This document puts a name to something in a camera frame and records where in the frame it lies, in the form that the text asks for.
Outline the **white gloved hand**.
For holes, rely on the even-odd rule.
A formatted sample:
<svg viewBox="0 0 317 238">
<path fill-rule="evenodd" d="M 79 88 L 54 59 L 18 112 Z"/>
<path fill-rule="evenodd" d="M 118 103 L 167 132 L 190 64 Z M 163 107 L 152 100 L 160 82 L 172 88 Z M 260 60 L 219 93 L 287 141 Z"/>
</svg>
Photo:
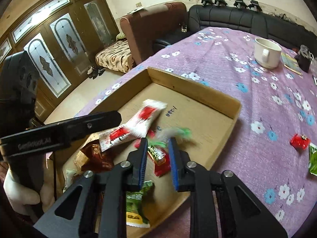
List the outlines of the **white gloved hand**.
<svg viewBox="0 0 317 238">
<path fill-rule="evenodd" d="M 40 192 L 36 192 L 28 187 L 16 182 L 11 168 L 8 168 L 4 179 L 3 187 L 5 194 L 13 210 L 22 215 L 30 215 L 26 209 L 27 205 L 37 205 L 42 203 L 44 213 L 55 203 L 54 180 L 53 180 L 53 161 L 49 158 L 52 152 L 46 153 L 43 166 L 44 182 Z"/>
</svg>

